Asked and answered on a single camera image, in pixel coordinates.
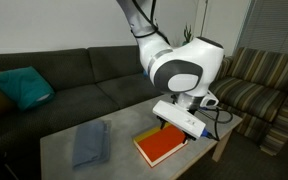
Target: coffee table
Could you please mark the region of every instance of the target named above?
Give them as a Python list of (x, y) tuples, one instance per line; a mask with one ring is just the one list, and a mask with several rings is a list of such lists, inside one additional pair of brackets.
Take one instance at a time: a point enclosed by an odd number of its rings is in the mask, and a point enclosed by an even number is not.
[[(232, 130), (242, 121), (234, 115), (230, 123), (218, 124), (219, 142), (207, 138), (189, 141), (178, 152), (150, 168), (133, 144), (132, 137), (143, 129), (160, 125), (152, 112), (159, 100), (172, 101), (169, 95), (163, 95), (97, 118), (108, 121), (111, 126), (110, 160), (104, 164), (73, 170), (72, 153), (78, 126), (43, 137), (40, 140), (42, 179), (175, 179), (214, 146), (212, 158), (218, 161)], [(199, 112), (195, 116), (204, 121), (207, 129), (214, 134), (213, 121)], [(228, 117), (227, 113), (221, 113), (219, 119)]]

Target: striped armchair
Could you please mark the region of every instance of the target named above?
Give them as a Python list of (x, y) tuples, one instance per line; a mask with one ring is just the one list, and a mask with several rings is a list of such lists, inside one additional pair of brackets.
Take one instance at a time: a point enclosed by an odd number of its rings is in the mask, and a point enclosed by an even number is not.
[(224, 58), (210, 90), (243, 118), (237, 132), (276, 155), (288, 140), (288, 54), (239, 48)]

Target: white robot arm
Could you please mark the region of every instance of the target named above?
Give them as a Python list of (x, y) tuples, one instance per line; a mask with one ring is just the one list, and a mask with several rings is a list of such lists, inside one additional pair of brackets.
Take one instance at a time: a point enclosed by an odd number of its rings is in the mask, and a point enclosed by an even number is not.
[(185, 46), (173, 48), (153, 22), (155, 0), (150, 19), (142, 11), (149, 1), (117, 2), (139, 45), (141, 64), (151, 82), (163, 93), (177, 94), (175, 104), (160, 101), (153, 112), (194, 138), (199, 138), (205, 124), (188, 111), (217, 104), (218, 100), (208, 87), (220, 67), (223, 47), (198, 37)]

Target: cable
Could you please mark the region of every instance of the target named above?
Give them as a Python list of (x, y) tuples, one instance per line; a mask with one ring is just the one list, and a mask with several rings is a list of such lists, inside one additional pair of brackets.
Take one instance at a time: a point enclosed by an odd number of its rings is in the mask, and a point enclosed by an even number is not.
[(161, 32), (158, 30), (158, 24), (154, 24), (154, 11), (155, 11), (155, 5), (156, 5), (156, 0), (153, 0), (152, 2), (152, 8), (151, 8), (151, 14), (150, 14), (150, 19), (148, 19), (148, 17), (146, 16), (146, 14), (143, 12), (142, 8), (138, 5), (138, 3), (136, 2), (136, 0), (132, 0), (134, 6), (136, 7), (136, 9), (140, 12), (140, 14), (144, 17), (144, 19), (152, 26), (153, 28), (153, 32), (151, 33), (148, 33), (148, 34), (145, 34), (145, 35), (142, 35), (142, 36), (136, 36), (134, 35), (135, 38), (144, 38), (144, 37), (147, 37), (147, 36), (150, 36), (152, 34), (155, 34), (157, 33), (158, 35), (160, 35), (167, 44), (170, 44), (167, 37)]
[[(211, 119), (211, 120), (214, 121), (214, 132), (215, 132), (215, 136), (214, 136), (212, 133), (207, 132), (207, 131), (205, 130), (206, 132), (203, 133), (203, 134), (204, 134), (204, 137), (207, 137), (207, 138), (209, 138), (209, 139), (214, 139), (214, 140), (216, 140), (216, 141), (219, 141), (220, 138), (219, 138), (219, 135), (218, 135), (218, 132), (217, 132), (217, 123), (227, 124), (227, 123), (231, 122), (231, 121), (233, 120), (233, 115), (232, 115), (232, 113), (230, 113), (230, 112), (228, 112), (228, 111), (224, 111), (224, 110), (222, 110), (222, 109), (219, 109), (218, 107), (216, 107), (216, 109), (208, 109), (208, 108), (202, 108), (202, 109), (205, 110), (205, 111), (215, 111), (215, 112), (216, 112), (216, 117), (213, 118), (213, 117), (210, 116), (209, 114), (207, 114), (207, 113), (205, 113), (204, 111), (198, 109), (198, 111), (199, 111), (201, 114), (203, 114), (203, 115), (206, 116), (207, 118), (209, 118), (209, 119)], [(225, 120), (225, 121), (219, 121), (218, 118), (219, 118), (219, 115), (220, 115), (220, 111), (224, 111), (224, 112), (229, 113), (230, 118), (229, 118), (228, 120)]]

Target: book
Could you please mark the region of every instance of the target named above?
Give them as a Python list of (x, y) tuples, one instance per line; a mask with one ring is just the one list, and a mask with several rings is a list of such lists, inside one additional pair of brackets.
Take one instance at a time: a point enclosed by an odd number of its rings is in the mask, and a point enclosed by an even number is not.
[(152, 168), (187, 144), (185, 134), (169, 123), (163, 129), (154, 127), (139, 134), (133, 142)]

